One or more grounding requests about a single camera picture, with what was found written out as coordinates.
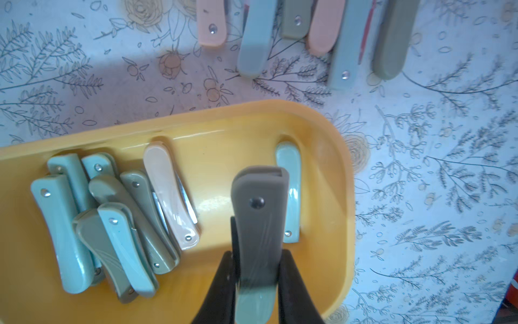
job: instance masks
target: yellow tray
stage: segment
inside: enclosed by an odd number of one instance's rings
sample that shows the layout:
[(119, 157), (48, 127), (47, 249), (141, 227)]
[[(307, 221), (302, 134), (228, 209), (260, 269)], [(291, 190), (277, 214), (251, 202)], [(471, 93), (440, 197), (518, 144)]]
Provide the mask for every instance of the yellow tray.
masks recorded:
[[(325, 318), (343, 301), (354, 268), (354, 184), (349, 151), (322, 115), (267, 100), (145, 120), (0, 149), (0, 319), (11, 323), (190, 323), (223, 252), (231, 250), (234, 176), (249, 165), (275, 165), (275, 147), (300, 148), (300, 242), (291, 250), (311, 298)], [(103, 281), (85, 292), (63, 291), (47, 226), (29, 190), (53, 155), (108, 152), (119, 170), (143, 168), (152, 140), (174, 152), (198, 212), (201, 238), (180, 265), (157, 276), (155, 297), (122, 305)], [(278, 323), (277, 305), (269, 323)]]

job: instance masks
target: white table surface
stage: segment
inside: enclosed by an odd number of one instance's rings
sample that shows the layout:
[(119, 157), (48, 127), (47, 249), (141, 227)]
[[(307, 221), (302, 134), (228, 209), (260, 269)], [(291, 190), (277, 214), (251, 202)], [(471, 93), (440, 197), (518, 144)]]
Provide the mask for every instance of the white table surface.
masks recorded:
[(370, 148), (355, 179), (354, 282), (327, 322), (491, 323), (518, 267), (518, 1), (421, 0), (404, 72), (390, 81), (370, 69), (379, 1), (343, 92), (322, 83), (330, 58), (280, 40), (277, 26), (265, 73), (239, 76), (239, 0), (216, 51), (196, 42), (194, 1), (124, 2), (0, 1), (1, 146), (300, 101), (351, 148)]

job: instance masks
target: floral tablecloth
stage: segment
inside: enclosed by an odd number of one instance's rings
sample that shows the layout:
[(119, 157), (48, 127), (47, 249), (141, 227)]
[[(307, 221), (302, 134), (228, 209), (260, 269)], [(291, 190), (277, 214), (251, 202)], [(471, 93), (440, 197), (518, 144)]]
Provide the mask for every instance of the floral tablecloth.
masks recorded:
[(391, 81), (370, 68), (385, 3), (354, 86), (337, 92), (325, 87), (330, 56), (280, 39), (278, 19), (264, 73), (241, 77), (240, 0), (220, 50), (198, 45), (193, 0), (1, 0), (0, 145), (302, 102), (366, 164), (354, 283), (327, 322), (490, 323), (518, 267), (518, 1), (421, 0)]

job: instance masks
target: rivet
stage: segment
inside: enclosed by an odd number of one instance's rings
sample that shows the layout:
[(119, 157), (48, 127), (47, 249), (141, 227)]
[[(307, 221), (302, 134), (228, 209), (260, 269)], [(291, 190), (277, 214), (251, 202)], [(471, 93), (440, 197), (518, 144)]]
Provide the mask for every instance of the rivet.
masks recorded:
[(215, 24), (210, 24), (209, 25), (209, 31), (211, 34), (215, 34), (218, 32), (218, 26), (216, 26)]
[(50, 197), (50, 191), (48, 191), (47, 189), (43, 188), (43, 189), (41, 190), (41, 195), (42, 195), (43, 197)]
[(250, 207), (254, 209), (261, 209), (265, 205), (264, 199), (262, 197), (255, 197), (250, 199)]

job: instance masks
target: beige knife handle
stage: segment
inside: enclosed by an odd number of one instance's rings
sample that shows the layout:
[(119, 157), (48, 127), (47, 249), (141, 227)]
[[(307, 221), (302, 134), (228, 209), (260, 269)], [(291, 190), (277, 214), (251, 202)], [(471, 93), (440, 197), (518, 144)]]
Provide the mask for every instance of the beige knife handle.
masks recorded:
[(226, 40), (225, 0), (196, 0), (198, 43), (219, 47)]
[(345, 5), (346, 0), (318, 0), (307, 39), (311, 55), (320, 57), (331, 51), (338, 38)]
[(199, 232), (183, 203), (169, 150), (162, 142), (151, 142), (143, 159), (170, 228), (169, 235), (174, 235), (182, 250), (194, 247), (199, 242)]

